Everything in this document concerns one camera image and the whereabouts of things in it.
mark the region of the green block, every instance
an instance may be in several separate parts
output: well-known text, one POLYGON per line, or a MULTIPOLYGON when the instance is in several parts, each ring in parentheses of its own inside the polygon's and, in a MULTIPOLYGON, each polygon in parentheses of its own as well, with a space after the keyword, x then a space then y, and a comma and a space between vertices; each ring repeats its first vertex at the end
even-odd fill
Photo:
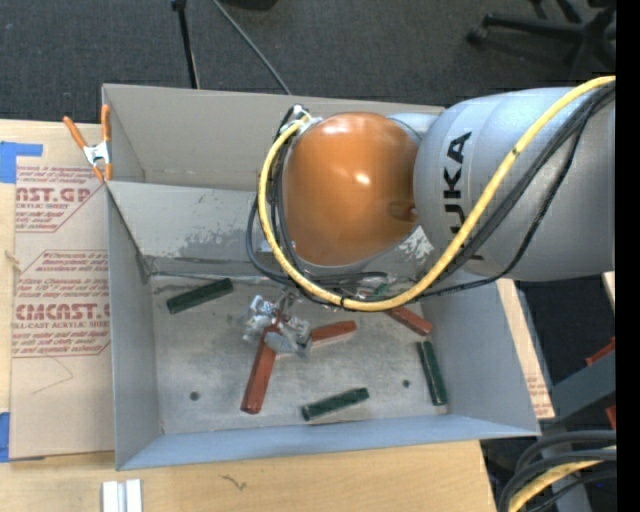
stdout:
POLYGON ((302 408, 302 416, 305 420, 311 421, 325 414, 363 402, 367 398, 369 398, 367 388, 351 389, 339 395, 320 400, 319 402, 305 405, 302 408))
POLYGON ((418 342, 418 352, 420 353, 424 376, 427 379, 427 386, 429 386, 431 403, 433 405, 445 405, 448 402, 447 390, 444 387, 433 345, 430 341, 420 341, 418 342))
POLYGON ((167 307, 169 308, 169 312, 173 315, 175 313, 180 313, 185 309, 199 306, 200 304, 210 300, 227 295, 232 291, 233 284, 231 283, 231 279, 221 279, 220 281, 201 286, 195 290, 191 290, 190 292, 170 298, 167 300, 167 307))

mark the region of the blue tape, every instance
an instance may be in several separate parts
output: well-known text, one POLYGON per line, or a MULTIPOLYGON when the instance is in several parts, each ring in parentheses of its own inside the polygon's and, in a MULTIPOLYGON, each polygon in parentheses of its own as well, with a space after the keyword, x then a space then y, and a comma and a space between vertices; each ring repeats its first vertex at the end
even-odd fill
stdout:
POLYGON ((9 413, 0 413, 0 463, 9 462, 9 413))
POLYGON ((0 142, 0 183, 15 183, 18 157, 42 156, 42 148, 42 144, 0 142))

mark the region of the gray box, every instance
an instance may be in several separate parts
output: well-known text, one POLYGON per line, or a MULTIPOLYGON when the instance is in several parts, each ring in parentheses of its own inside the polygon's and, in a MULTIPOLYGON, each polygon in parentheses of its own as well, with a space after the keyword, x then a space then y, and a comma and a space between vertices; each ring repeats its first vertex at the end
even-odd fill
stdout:
POLYGON ((122 85, 105 85, 103 98, 113 132, 107 219, 118 469, 539 432, 495 285, 414 308, 434 324, 446 408, 431 404, 419 336, 383 313, 306 300, 295 314, 313 327, 350 319, 356 334, 308 359, 279 358, 263 411, 240 411, 256 347, 242 340, 237 319, 255 295, 279 293, 253 269, 244 236, 256 173, 283 114, 293 103, 322 117, 442 109, 122 85), (170 314, 168 298, 220 276, 233 279, 232 294, 170 314), (306 403, 356 387, 370 399, 317 424, 302 417, 306 403))

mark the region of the yellow cable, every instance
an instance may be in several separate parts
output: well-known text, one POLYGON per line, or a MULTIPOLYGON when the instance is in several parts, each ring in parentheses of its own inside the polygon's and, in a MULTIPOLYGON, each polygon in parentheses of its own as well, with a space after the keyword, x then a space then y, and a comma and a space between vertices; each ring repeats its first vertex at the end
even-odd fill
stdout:
MULTIPOLYGON (((615 446, 609 446, 606 449, 615 449, 615 446)), ((509 512, 518 512, 525 503, 531 498, 539 494, 543 489, 554 484, 558 480, 563 479, 565 476, 580 471, 596 464, 600 464, 601 460, 585 460, 580 462, 568 462, 567 464, 561 464, 555 468, 549 469, 539 477, 531 480, 520 491, 513 495, 511 501, 509 501, 509 512)))
POLYGON ((451 260, 455 257, 460 247, 465 243, 467 238, 470 236, 471 232, 475 228, 476 224, 480 220, 480 217, 484 213, 484 211, 489 206, 491 200, 493 199, 498 187, 504 181, 505 177, 513 167, 518 156, 527 148, 527 146, 531 143, 531 141, 535 138, 535 136, 542 130, 542 128, 549 123, 564 107, 569 105, 571 102, 586 94, 587 92, 596 89, 598 87, 602 87, 603 85, 612 82, 615 80, 614 76, 606 76, 596 78, 594 80, 590 80, 578 87, 575 87, 567 94, 558 99, 551 107, 547 109, 547 111, 542 114, 538 120, 533 123, 527 131, 520 137, 518 142, 516 142, 513 149, 509 152, 509 154, 504 158, 495 174, 487 184, 486 188, 480 195, 480 198, 476 202, 475 206, 467 216, 466 221, 462 224, 462 227, 451 241, 449 246, 445 249, 440 259, 431 267, 429 272, 412 288, 406 290, 395 297, 390 299, 386 299, 383 301, 377 302, 366 302, 355 299, 349 299, 345 297, 341 297, 335 293, 332 293, 328 290, 325 290, 306 277, 304 277, 298 270, 287 260, 284 255, 282 249, 278 246, 275 237, 273 235, 273 231, 271 229, 271 225, 268 220, 267 214, 267 205, 266 205, 266 185, 269 176, 269 171, 271 169, 271 162, 277 155, 280 147, 291 137, 302 125, 302 120, 296 121, 292 123, 288 129, 286 129, 280 136, 276 139, 275 143, 269 150, 267 154, 267 158, 265 159, 264 165, 262 167, 262 171, 259 176, 258 182, 258 214, 260 217, 260 223, 262 224, 262 229, 265 234, 265 238, 273 251, 273 254, 282 267, 282 269, 293 279, 296 283, 298 283, 302 288, 307 290, 309 293, 324 299, 325 301, 335 304, 336 306, 343 306, 348 309, 356 310, 356 311, 384 311, 387 309, 392 309, 395 307, 402 306, 406 304, 411 299, 414 299, 422 292, 424 292, 429 286, 431 286, 434 281, 442 274, 442 272, 447 268, 447 265, 451 262, 451 260))

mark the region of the wooden table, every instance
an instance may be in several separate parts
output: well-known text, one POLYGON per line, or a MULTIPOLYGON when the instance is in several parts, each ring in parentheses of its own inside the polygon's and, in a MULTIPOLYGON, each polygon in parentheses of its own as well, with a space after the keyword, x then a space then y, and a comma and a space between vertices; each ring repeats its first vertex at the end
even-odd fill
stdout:
POLYGON ((99 510, 102 482, 142 479, 145 512, 494 512, 476 441, 116 472, 111 452, 0 464, 0 510, 99 510))

